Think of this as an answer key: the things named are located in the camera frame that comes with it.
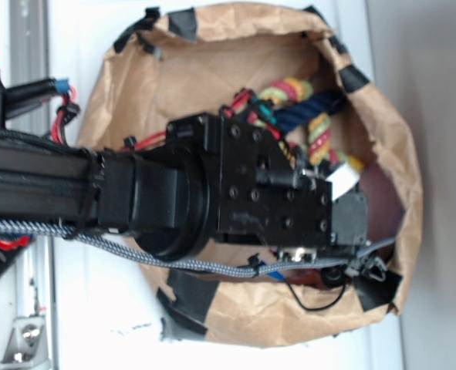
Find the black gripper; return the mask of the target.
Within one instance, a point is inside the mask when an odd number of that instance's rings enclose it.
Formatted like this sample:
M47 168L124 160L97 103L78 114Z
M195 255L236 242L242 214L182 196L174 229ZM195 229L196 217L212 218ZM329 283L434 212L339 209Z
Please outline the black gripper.
M351 189L333 198L333 184L291 164L267 129L203 113L168 123L166 133L203 190L206 241L290 257L352 257L366 244L365 195Z

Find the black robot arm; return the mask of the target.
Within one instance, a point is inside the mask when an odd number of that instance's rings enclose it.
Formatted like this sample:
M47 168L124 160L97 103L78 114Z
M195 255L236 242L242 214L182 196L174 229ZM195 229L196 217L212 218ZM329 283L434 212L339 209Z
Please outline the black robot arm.
M0 130L0 218L115 232L162 261L209 241L351 256L366 243L366 197L341 197L291 164L266 129L201 114L173 121L152 150L73 149Z

